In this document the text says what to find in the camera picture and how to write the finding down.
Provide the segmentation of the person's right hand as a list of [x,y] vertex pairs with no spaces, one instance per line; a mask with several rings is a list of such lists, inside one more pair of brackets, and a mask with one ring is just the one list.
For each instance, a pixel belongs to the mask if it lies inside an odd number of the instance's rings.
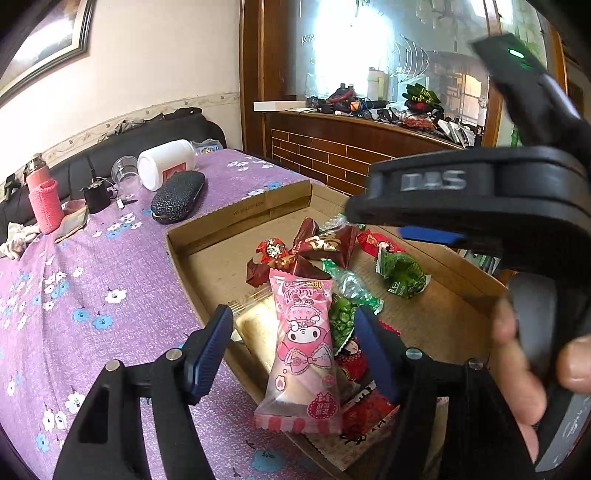
[[[502,298],[492,315],[491,372],[524,437],[530,456],[539,453],[534,430],[547,407],[542,382],[533,374],[517,338],[517,320],[512,304]],[[588,335],[569,342],[560,352],[556,374],[562,387],[588,395],[591,390],[591,346]]]

